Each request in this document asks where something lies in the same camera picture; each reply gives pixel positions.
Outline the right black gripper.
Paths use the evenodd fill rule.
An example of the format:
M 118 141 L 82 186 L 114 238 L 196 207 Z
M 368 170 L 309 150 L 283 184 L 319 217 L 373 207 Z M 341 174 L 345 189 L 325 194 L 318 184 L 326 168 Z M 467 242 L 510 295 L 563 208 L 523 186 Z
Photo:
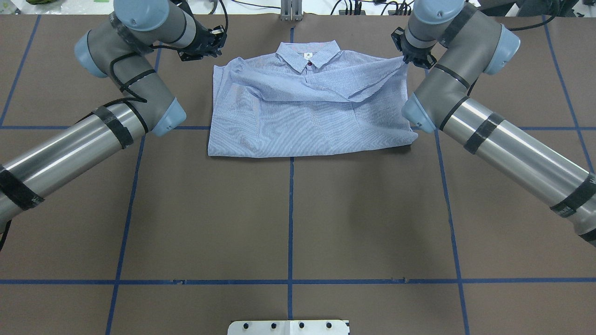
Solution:
M 408 40 L 401 40 L 401 52 L 405 64 L 413 64 L 415 67 L 430 70 L 438 60 L 432 55 L 435 44 L 429 47 L 415 47 Z

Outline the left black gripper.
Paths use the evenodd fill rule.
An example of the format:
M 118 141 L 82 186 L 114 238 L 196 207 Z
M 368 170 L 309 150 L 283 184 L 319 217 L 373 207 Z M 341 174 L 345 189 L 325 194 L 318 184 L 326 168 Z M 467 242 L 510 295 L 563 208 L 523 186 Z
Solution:
M 180 49 L 177 53 L 181 61 L 201 60 L 205 57 L 222 55 L 221 49 L 226 41 L 226 27 L 214 28 L 196 27 L 196 34 L 191 44 Z

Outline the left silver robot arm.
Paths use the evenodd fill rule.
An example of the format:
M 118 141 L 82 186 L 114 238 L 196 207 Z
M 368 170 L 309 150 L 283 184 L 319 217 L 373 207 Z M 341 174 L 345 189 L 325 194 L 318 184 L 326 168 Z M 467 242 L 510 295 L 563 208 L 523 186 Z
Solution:
M 187 114 L 149 64 L 158 49 L 182 61 L 218 57 L 228 22 L 207 28 L 185 0 L 115 0 L 108 20 L 86 32 L 74 47 L 79 64 L 109 78 L 122 94 L 92 110 L 66 130 L 1 166 L 1 236 L 13 218 L 145 134 L 162 136 Z

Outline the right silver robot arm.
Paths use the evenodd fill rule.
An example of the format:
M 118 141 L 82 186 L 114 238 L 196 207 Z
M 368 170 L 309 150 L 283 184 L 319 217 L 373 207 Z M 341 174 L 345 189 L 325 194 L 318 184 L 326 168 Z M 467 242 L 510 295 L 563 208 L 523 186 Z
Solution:
M 568 219 L 595 245 L 595 175 L 468 95 L 482 75 L 501 71 L 520 38 L 464 0 L 416 0 L 392 39 L 405 63 L 428 70 L 403 116 L 422 131 L 442 131 Z

